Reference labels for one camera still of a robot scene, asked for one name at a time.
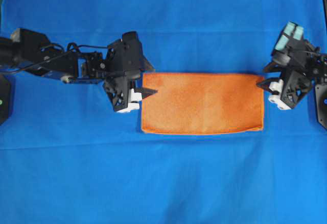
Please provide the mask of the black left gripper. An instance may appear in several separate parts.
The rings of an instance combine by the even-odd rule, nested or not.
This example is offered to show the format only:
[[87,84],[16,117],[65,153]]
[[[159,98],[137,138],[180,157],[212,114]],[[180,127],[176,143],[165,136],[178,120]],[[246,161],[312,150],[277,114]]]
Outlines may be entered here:
[[103,88],[111,102],[114,112],[129,113],[140,108],[139,102],[157,93],[157,90],[145,87],[132,87],[132,83],[141,77],[140,70],[123,70],[122,40],[108,47],[106,56],[108,71]]

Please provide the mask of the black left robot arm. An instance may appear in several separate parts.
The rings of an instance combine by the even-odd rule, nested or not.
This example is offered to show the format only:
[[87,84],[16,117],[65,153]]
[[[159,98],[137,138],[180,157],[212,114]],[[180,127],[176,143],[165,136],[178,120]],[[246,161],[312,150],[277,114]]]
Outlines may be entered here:
[[45,34],[19,28],[10,38],[1,38],[1,74],[26,71],[65,84],[101,83],[118,113],[138,110],[143,99],[157,93],[137,85],[144,72],[154,71],[137,32],[124,33],[107,45],[105,56],[98,46],[92,47],[93,52],[82,52],[82,47],[74,42],[63,47]]

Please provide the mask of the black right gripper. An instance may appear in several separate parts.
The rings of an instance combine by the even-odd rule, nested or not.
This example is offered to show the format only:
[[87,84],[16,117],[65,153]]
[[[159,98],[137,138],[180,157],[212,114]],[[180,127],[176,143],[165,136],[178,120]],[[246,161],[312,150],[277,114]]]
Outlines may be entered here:
[[267,64],[264,73],[278,72],[278,78],[268,78],[256,85],[270,93],[269,100],[277,104],[281,110],[294,109],[296,105],[307,95],[313,85],[313,81],[321,78],[321,53],[320,48],[306,42],[306,63],[304,67],[277,65],[271,61]]

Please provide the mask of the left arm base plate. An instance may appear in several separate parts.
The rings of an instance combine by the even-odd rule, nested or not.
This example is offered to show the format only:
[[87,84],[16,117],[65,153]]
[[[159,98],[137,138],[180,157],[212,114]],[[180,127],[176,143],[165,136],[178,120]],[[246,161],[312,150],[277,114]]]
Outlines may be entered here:
[[1,75],[0,89],[0,123],[2,125],[9,118],[11,98],[11,84],[4,75]]

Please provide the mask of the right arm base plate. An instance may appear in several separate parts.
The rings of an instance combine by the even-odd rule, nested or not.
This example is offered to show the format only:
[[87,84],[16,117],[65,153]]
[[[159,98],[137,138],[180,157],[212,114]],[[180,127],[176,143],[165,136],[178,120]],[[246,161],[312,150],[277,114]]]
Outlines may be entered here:
[[317,120],[326,129],[326,83],[315,85],[315,103]]

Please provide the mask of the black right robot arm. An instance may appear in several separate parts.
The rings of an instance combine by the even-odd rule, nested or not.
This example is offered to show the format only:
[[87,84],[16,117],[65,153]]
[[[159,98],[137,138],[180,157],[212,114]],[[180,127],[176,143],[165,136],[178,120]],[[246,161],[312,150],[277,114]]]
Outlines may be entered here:
[[279,77],[257,82],[256,86],[269,92],[269,101],[281,110],[294,109],[311,91],[313,82],[326,80],[326,53],[307,40],[273,50],[265,73],[278,72]]

